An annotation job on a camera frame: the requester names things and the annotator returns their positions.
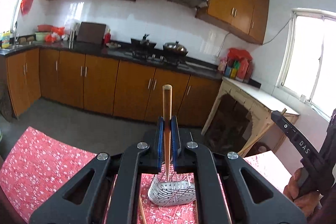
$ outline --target lower cabinet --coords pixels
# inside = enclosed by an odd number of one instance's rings
[[[59,101],[84,108],[85,54],[60,51],[59,53]]]
[[[119,62],[113,115],[142,121],[145,119],[154,72],[154,67]]]
[[[203,126],[217,97],[220,85],[221,81],[190,76],[177,116],[178,125]]]
[[[16,117],[41,97],[38,63],[39,49],[7,58],[9,94]]]
[[[41,95],[59,101],[59,51],[40,49],[40,85]]]
[[[86,55],[84,109],[109,115],[113,114],[118,65],[118,60]]]
[[[148,100],[145,121],[157,122],[163,115],[162,86],[172,85],[172,116],[177,115],[190,75],[156,69]]]

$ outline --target white tile wall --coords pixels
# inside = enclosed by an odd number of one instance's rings
[[[193,9],[165,0],[53,0],[45,9],[45,23],[68,30],[74,22],[105,23],[112,39],[123,42],[149,33],[157,48],[179,41],[188,49],[188,56],[217,64],[227,32],[195,18],[195,14]],[[252,50],[256,46],[230,34],[222,51],[230,47]]]

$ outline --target floor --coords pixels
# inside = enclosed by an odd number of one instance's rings
[[[3,134],[0,155],[3,159],[28,126],[68,145],[110,155],[122,153],[128,146],[141,141],[147,130],[156,129],[155,124],[102,116],[39,99],[10,123],[0,116]],[[196,142],[202,141],[200,128],[189,130]]]

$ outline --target window frame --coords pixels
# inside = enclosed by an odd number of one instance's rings
[[[281,70],[279,73],[279,77],[277,80],[276,87],[283,90],[284,92],[292,95],[293,97],[297,98],[298,100],[301,97],[301,94],[296,93],[295,91],[287,88],[284,86],[285,80],[287,77],[287,73],[289,70],[289,65],[292,59],[293,55],[293,47],[294,47],[294,39],[295,39],[295,32],[296,32],[296,18],[298,16],[305,16],[305,17],[314,17],[314,18],[320,18],[323,21],[325,19],[333,20],[336,21],[336,13],[334,12],[329,12],[329,11],[324,11],[324,10],[318,10],[318,9],[303,9],[303,8],[297,8],[297,9],[292,9],[291,12],[291,18],[293,20],[290,21],[289,25],[289,30],[288,30],[288,38],[287,38],[287,45],[285,49],[285,55],[283,58],[283,63],[281,66]],[[324,38],[322,40],[322,49],[321,49],[321,57],[320,57],[320,64],[318,68],[318,72],[316,75],[315,83],[313,90],[310,94],[310,97],[306,99],[305,104],[309,105],[312,107],[315,111],[317,111],[320,115],[322,115],[326,119],[330,119],[330,117],[323,112],[322,109],[320,109],[316,104],[312,102],[312,99],[314,97],[315,89],[320,77],[320,71],[321,71],[321,66],[322,66],[322,61],[323,61],[323,50],[324,50]]]

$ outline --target countertop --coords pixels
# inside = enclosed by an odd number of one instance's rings
[[[263,104],[271,111],[273,110],[282,111],[284,108],[286,108],[287,109],[286,113],[300,115],[299,113],[291,109],[288,105],[284,104],[283,102],[279,101],[277,98],[269,95],[263,90],[260,90],[258,88],[255,88],[254,86],[247,85],[245,83],[241,83],[239,81],[229,79],[226,77],[223,77],[223,80],[226,80],[232,83],[233,85],[237,86],[239,89],[249,94],[251,97],[259,101],[261,104]]]
[[[94,56],[106,57],[106,58],[113,58],[116,60],[124,60],[130,61],[141,65],[152,66],[156,68],[167,69],[171,71],[176,71],[180,73],[190,74],[194,76],[199,76],[202,78],[207,78],[211,80],[221,80],[222,73],[219,73],[217,70],[213,69],[213,65],[209,64],[209,68],[206,66],[200,66],[198,64],[193,63],[192,61],[188,61],[186,64],[179,64],[178,66],[162,63],[159,58],[154,59],[138,59],[132,56],[132,49],[129,47],[126,48],[118,48],[118,49],[109,49],[108,47],[91,44],[91,43],[84,43],[84,42],[73,42],[70,43],[68,41],[60,41],[54,43],[34,43],[32,45],[28,45],[25,47],[17,48],[14,50],[2,50],[0,49],[0,56],[8,57],[14,54],[18,54],[20,52],[25,52],[32,48],[52,48],[55,50],[60,51],[70,51],[70,52],[77,52],[81,54],[89,54]]]

